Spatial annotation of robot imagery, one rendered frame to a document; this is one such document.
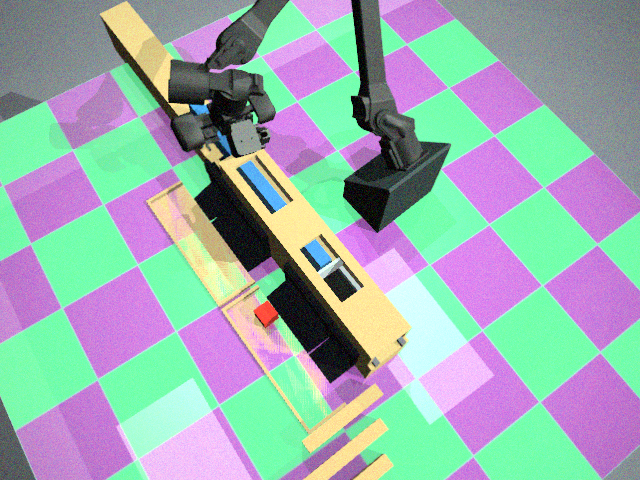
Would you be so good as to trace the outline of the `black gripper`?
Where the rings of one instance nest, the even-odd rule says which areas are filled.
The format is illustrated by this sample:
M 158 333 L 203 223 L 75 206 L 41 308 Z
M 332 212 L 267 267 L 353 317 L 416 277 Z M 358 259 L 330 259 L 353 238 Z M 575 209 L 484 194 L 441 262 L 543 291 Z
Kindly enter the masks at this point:
M 238 114 L 227 114 L 218 109 L 214 101 L 214 93 L 212 93 L 212 101 L 207 104 L 210 114 L 203 113 L 194 117 L 191 112 L 173 117 L 170 127 L 180 143 L 182 149 L 186 152 L 201 147 L 204 143 L 211 144 L 219 141 L 218 130 L 221 133 L 220 125 L 231 119 L 236 120 L 244 118 L 247 114 L 255 112 L 258 124 L 263 124 L 274 119 L 276 109 L 269 99 L 266 91 L 264 96 L 249 96 L 250 105 Z

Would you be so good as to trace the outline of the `red cube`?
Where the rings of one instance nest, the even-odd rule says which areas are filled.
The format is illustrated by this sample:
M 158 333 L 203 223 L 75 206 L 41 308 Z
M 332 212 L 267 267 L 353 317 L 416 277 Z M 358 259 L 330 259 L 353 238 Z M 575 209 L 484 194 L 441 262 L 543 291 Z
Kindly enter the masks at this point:
M 264 328 L 267 328 L 279 318 L 277 311 L 273 308 L 268 300 L 258 308 L 256 308 L 254 310 L 254 314 L 260 321 L 260 323 L 264 326 Z

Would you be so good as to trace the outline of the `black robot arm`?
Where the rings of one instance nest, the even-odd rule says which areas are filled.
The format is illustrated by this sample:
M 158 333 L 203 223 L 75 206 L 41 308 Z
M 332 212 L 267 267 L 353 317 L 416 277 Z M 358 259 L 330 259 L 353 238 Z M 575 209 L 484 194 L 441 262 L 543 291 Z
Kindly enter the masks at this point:
M 255 55 L 274 18 L 289 0 L 258 0 L 216 40 L 216 50 L 204 63 L 170 60 L 168 103 L 205 105 L 212 99 L 227 114 L 242 112 L 249 96 L 264 96 L 263 76 L 240 69 Z M 386 80 L 383 37 L 378 0 L 351 0 L 360 75 L 358 96 L 351 96 L 352 117 L 363 130 L 380 136 L 378 141 L 386 169 L 407 171 L 430 152 L 423 150 L 414 118 L 398 113 Z M 220 125 L 233 157 L 239 158 L 266 148 L 271 134 L 253 125 L 253 113 Z

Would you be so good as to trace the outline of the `tan flat bar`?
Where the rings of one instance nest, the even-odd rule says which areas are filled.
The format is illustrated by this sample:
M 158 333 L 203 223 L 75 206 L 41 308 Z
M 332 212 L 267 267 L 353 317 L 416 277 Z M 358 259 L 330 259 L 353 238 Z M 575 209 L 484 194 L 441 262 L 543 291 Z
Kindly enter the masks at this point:
M 339 430 L 356 418 L 360 413 L 377 401 L 384 393 L 380 390 L 376 383 L 355 398 L 307 438 L 302 443 L 305 445 L 309 453 L 314 451 L 318 446 L 325 443 Z
M 383 420 L 377 419 L 303 480 L 328 480 L 388 430 Z

